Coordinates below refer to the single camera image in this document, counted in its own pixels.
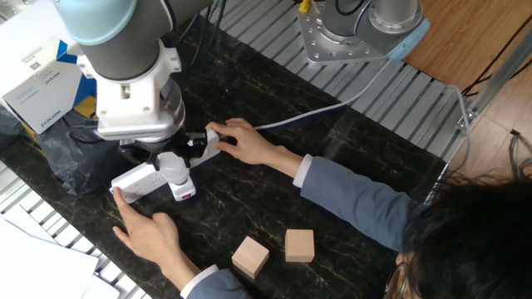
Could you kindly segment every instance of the wooden floor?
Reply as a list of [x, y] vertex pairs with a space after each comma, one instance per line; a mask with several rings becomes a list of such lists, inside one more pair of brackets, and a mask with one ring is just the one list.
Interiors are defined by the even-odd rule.
[[431, 29], [406, 62], [461, 89], [476, 79], [532, 14], [531, 0], [421, 0], [421, 3]]
[[[518, 28], [532, 15], [530, 0], [421, 0], [431, 30], [406, 62], [447, 85], [464, 89], [488, 66]], [[532, 28], [529, 24], [488, 72], [496, 71]], [[473, 129], [470, 158], [461, 171], [473, 178], [484, 174], [511, 178], [510, 131], [532, 141], [532, 66], [512, 81], [485, 109]], [[463, 144], [451, 161], [461, 164]], [[521, 162], [532, 157], [519, 148]]]
[[[470, 178], [484, 174], [511, 178], [511, 130], [517, 130], [532, 141], [532, 67], [508, 82], [485, 109], [473, 129], [470, 158], [462, 173]], [[455, 169], [464, 159], [466, 145], [462, 145], [451, 161]], [[524, 146], [518, 148], [518, 162], [532, 158]]]

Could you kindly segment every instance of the dark marble table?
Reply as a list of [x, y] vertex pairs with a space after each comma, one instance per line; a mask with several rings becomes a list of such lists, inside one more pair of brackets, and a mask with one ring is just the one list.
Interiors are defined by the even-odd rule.
[[[197, 35], [192, 36], [180, 46], [183, 61], [190, 61], [197, 40]], [[262, 125], [337, 103], [222, 32], [209, 55], [175, 79], [184, 92], [187, 130], [235, 116]], [[428, 195], [445, 165], [352, 109], [314, 116], [264, 136], [298, 154], [337, 161], [416, 200]], [[154, 299], [179, 297], [157, 266], [136, 257], [111, 231], [113, 225], [121, 225], [121, 219], [107, 185], [73, 198], [52, 177], [31, 142], [21, 138], [0, 147], [0, 159], [143, 290]], [[234, 272], [256, 298], [382, 298], [396, 254], [299, 197], [290, 178], [226, 154], [193, 169], [191, 176], [198, 189], [192, 199], [176, 203], [165, 186], [133, 207], [148, 216], [168, 213], [178, 225], [185, 253], [200, 268], [213, 263], [232, 268], [231, 256], [250, 236], [270, 250], [270, 258], [254, 281]], [[314, 230], [312, 263], [283, 262], [287, 228]]]

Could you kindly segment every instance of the right hand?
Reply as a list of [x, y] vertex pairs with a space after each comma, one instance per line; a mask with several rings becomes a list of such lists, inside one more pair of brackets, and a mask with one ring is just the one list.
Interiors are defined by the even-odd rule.
[[132, 252], [161, 268], [180, 256], [179, 233], [167, 214], [156, 213], [152, 219], [140, 215], [124, 200], [119, 188], [113, 189], [113, 197], [127, 233], [117, 226], [113, 231]]
[[237, 140], [237, 145], [220, 141], [216, 145], [216, 149], [231, 154], [247, 164], [271, 164], [276, 159], [278, 147], [269, 143], [249, 122], [235, 118], [227, 120], [225, 123], [227, 125], [211, 122], [207, 125], [207, 129], [234, 137]]
[[284, 146], [272, 145], [244, 119], [230, 119], [225, 123], [227, 125], [214, 122], [207, 125], [207, 129], [234, 137], [237, 141], [236, 145], [220, 141], [216, 145], [218, 150], [229, 153], [244, 163], [265, 164], [295, 178], [303, 157], [285, 149]]

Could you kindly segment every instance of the wrist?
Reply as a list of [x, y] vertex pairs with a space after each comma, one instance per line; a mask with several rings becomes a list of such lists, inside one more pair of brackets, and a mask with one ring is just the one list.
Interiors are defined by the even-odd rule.
[[169, 257], [164, 263], [159, 264], [162, 274], [168, 278], [177, 288], [183, 288], [200, 274], [200, 270], [181, 251]]
[[303, 157], [295, 154], [284, 146], [275, 146], [273, 153], [269, 157], [267, 166], [276, 169], [292, 178], [295, 178]]

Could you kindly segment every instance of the person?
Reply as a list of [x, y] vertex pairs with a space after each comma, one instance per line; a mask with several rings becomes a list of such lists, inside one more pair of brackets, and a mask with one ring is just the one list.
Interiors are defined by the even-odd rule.
[[[266, 164], [294, 178], [301, 196], [396, 250], [397, 269], [385, 298], [532, 298], [532, 183], [440, 184], [430, 206], [320, 157], [301, 157], [264, 139], [248, 122], [208, 125], [236, 145], [218, 148], [248, 164]], [[248, 299], [227, 269], [200, 271], [180, 250], [171, 218], [138, 214], [116, 189], [127, 233], [116, 236], [160, 266], [184, 299]]]

